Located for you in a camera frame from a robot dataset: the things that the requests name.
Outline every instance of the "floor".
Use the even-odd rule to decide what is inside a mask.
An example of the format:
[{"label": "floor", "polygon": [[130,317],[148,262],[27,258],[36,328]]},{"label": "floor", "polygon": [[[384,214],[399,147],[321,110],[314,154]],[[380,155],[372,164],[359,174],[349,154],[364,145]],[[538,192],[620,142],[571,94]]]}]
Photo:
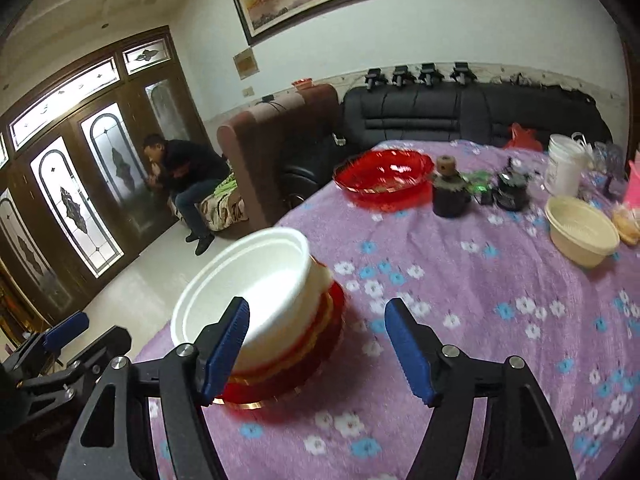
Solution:
[{"label": "floor", "polygon": [[184,241],[189,230],[181,222],[174,224],[87,306],[89,329],[63,349],[60,360],[68,362],[114,324],[129,331],[127,356],[135,357],[171,319],[182,290],[199,270],[249,232],[249,222],[233,225],[216,235],[206,253],[196,256],[196,244]]}]

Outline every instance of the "ceiling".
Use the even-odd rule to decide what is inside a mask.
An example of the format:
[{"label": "ceiling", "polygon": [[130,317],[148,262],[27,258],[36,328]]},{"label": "ceiling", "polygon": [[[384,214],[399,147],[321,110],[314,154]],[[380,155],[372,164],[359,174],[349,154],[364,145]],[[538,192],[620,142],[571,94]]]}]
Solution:
[{"label": "ceiling", "polygon": [[[64,39],[82,38],[95,40],[101,34],[108,37],[119,22],[149,21],[151,17],[169,16],[183,0],[33,0],[12,30],[2,51],[0,78],[12,76],[28,58],[44,56],[51,45],[64,43]],[[103,25],[109,23],[109,30]],[[146,30],[140,23],[140,30]]]}]

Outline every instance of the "wooden jar lid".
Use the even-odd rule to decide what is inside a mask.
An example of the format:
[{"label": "wooden jar lid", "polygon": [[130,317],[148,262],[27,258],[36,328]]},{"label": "wooden jar lid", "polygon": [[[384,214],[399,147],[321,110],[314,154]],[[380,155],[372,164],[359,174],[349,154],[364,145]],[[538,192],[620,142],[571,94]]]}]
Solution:
[{"label": "wooden jar lid", "polygon": [[451,155],[441,155],[436,159],[436,168],[442,176],[454,176],[456,170],[456,158]]}]

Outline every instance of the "black leather sofa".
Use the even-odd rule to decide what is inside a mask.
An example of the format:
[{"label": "black leather sofa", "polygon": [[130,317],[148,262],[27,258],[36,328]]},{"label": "black leather sofa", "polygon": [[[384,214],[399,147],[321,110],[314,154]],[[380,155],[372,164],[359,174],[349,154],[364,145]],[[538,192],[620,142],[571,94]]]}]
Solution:
[{"label": "black leather sofa", "polygon": [[466,139],[502,147],[509,127],[519,123],[536,130],[545,147],[551,134],[584,134],[588,142],[611,141],[593,98],[560,87],[516,84],[441,82],[434,86],[387,84],[349,90],[342,101],[342,121],[336,134],[306,145],[283,161],[280,188],[289,206],[296,206],[327,184],[334,167],[349,156],[383,140]]}]

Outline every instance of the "floral tablecloth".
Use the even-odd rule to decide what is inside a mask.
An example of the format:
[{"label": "floral tablecloth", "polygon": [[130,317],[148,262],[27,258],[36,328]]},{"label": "floral tablecloth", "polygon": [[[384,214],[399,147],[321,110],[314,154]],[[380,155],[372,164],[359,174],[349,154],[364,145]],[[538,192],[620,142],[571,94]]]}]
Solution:
[{"label": "floral tablecloth", "polygon": [[[388,142],[454,155],[460,171],[516,165],[544,171],[546,156],[471,142]],[[610,204],[585,179],[591,203]],[[261,410],[205,409],[231,480],[401,480],[430,412],[407,385],[385,333],[385,303],[400,297],[443,343],[503,362],[521,355],[545,392],[577,475],[596,479],[639,415],[640,253],[620,245],[590,271],[548,237],[548,195],[532,186],[522,213],[472,203],[460,219],[431,205],[382,214],[356,208],[331,183],[280,224],[302,231],[347,293],[344,340],[295,398]],[[138,360],[172,347],[168,327]],[[459,478],[472,478],[484,406],[476,402]],[[159,402],[151,405],[162,478],[173,472]]]}]

